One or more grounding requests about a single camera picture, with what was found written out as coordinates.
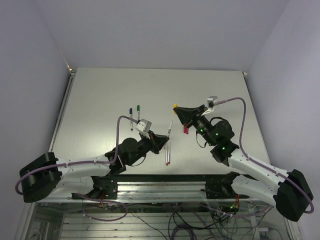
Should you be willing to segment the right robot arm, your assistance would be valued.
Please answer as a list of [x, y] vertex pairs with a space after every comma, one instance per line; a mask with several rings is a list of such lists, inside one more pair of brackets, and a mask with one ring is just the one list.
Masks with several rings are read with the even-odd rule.
[[207, 111], [204, 105], [193, 108], [176, 106], [173, 111], [185, 128], [194, 127], [196, 133], [213, 147], [210, 152], [217, 162], [249, 175], [228, 173], [220, 186], [224, 197], [238, 194], [259, 199], [293, 222], [298, 222], [307, 213], [314, 197], [302, 172], [283, 170], [244, 153], [231, 141], [235, 134], [230, 123], [218, 117], [218, 122], [212, 124], [204, 115]]

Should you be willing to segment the green pen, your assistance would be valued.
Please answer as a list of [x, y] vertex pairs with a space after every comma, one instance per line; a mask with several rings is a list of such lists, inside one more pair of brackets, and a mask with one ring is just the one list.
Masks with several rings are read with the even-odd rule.
[[140, 121], [140, 105], [136, 106], [136, 111], [137, 111], [137, 120]]

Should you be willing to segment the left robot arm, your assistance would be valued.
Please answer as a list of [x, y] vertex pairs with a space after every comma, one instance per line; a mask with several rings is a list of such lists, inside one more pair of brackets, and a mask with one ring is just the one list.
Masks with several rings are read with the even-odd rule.
[[19, 171], [15, 190], [25, 203], [54, 197], [73, 198], [76, 194], [96, 199], [103, 188], [95, 178], [123, 173], [149, 152], [159, 154], [170, 140], [168, 135], [152, 131], [140, 137], [140, 140], [128, 137], [118, 148], [96, 157], [63, 159], [57, 158], [54, 152], [44, 153]]

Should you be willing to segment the yellow pen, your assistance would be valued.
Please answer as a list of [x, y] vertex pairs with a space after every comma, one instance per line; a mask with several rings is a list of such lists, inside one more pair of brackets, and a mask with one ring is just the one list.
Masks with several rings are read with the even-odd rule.
[[168, 128], [168, 131], [167, 131], [167, 136], [168, 136], [168, 137], [169, 137], [170, 134], [171, 134], [172, 126], [173, 126], [173, 121], [171, 121], [170, 124], [169, 124], [169, 128]]

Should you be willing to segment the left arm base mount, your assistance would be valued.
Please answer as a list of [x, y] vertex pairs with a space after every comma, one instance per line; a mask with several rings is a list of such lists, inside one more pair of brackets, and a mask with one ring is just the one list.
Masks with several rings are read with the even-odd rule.
[[71, 191], [72, 200], [115, 200], [118, 194], [118, 175], [78, 178], [79, 184]]

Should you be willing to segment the red pen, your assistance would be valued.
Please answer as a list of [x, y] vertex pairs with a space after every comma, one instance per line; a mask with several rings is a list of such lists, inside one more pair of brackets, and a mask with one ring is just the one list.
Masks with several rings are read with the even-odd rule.
[[169, 165], [169, 150], [168, 150], [168, 146], [165, 147], [165, 165], [166, 166]]

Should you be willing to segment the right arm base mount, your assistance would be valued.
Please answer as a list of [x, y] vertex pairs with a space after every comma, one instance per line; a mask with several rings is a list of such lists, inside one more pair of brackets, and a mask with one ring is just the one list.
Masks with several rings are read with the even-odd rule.
[[231, 184], [240, 175], [234, 171], [228, 174], [204, 175], [205, 185], [200, 191], [205, 193], [207, 199], [235, 199], [237, 194]]

